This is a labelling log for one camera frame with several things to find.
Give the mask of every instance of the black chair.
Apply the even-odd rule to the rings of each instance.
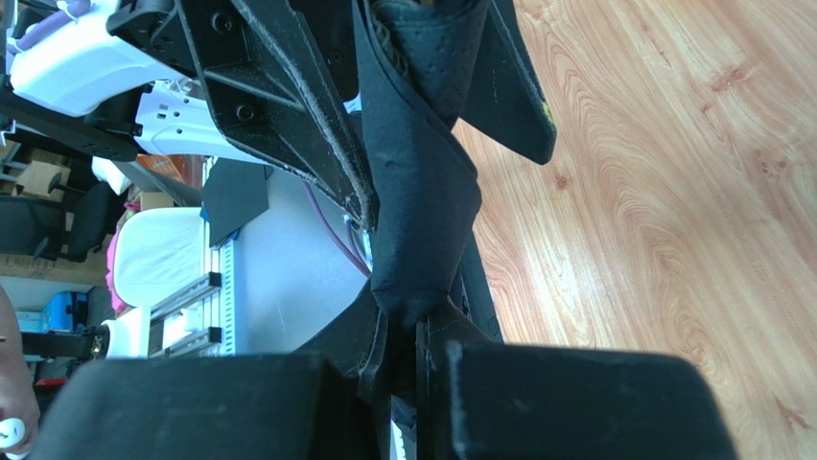
[[[102,249],[105,236],[112,233],[115,224],[111,217],[121,206],[122,200],[107,184],[99,183],[80,199],[69,232],[65,230],[66,213],[60,203],[0,196],[0,253],[85,262],[88,251]]]

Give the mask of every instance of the blue object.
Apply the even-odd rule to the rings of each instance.
[[[40,318],[41,331],[74,331],[88,322],[88,295],[61,292],[45,306]]]

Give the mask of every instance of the purple plastic part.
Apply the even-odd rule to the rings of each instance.
[[[91,0],[75,0],[68,5],[68,13],[74,17],[80,17],[91,11]],[[32,49],[37,43],[58,31],[62,26],[73,21],[65,11],[55,11],[48,17],[37,23],[25,35],[17,39],[16,45],[6,44],[6,51],[16,55],[21,51]]]

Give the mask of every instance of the folded black garment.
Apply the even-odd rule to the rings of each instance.
[[[406,330],[442,305],[481,196],[451,133],[465,105],[487,0],[358,0],[362,141],[380,200],[371,288]]]

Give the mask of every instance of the screw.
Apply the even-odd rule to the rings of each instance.
[[[255,118],[255,108],[252,105],[243,103],[236,109],[236,117],[238,117],[242,123],[249,123]]]
[[[228,34],[232,32],[233,27],[235,26],[232,16],[225,12],[217,12],[213,14],[210,25],[212,25],[213,30],[219,34]]]

